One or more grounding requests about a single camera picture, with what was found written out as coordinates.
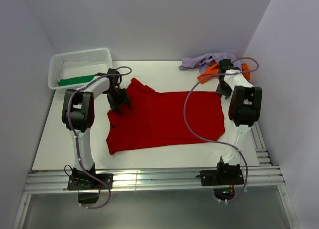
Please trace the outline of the red t-shirt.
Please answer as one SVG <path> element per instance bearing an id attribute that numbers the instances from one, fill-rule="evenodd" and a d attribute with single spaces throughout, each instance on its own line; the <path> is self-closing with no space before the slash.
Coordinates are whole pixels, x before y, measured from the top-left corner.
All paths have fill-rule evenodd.
<path id="1" fill-rule="evenodd" d="M 136 78 L 126 89 L 131 109 L 122 115 L 108 112 L 110 131 L 106 143 L 110 154 L 120 151 L 196 144 L 199 136 L 218 140 L 225 133 L 220 97 L 215 92 L 159 93 Z"/>

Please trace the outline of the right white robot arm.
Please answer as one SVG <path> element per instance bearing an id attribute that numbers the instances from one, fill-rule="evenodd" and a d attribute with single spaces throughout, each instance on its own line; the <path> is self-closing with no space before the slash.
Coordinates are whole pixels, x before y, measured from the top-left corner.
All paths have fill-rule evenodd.
<path id="1" fill-rule="evenodd" d="M 237 149 L 230 149 L 220 157 L 216 169 L 200 172 L 202 186 L 246 185 L 248 166 L 243 159 L 242 150 L 246 135 L 258 121 L 261 113 L 262 88 L 250 84 L 237 68 L 226 70 L 219 76 L 217 93 L 230 97 L 228 117 L 235 133 L 231 144 Z"/>

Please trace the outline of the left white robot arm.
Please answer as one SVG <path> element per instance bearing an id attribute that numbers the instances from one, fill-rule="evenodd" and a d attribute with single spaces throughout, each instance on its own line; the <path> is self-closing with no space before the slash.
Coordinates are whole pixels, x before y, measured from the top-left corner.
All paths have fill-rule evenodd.
<path id="1" fill-rule="evenodd" d="M 80 189 L 93 189 L 101 180 L 96 176 L 95 163 L 91 153 L 90 130 L 95 120 L 94 100 L 105 94 L 111 111 L 122 114 L 120 106 L 131 103 L 126 89 L 120 87 L 122 77 L 118 69 L 98 73 L 78 89 L 68 89 L 64 94 L 62 122 L 70 131 L 74 147 L 75 163 L 69 176 L 70 183 Z"/>

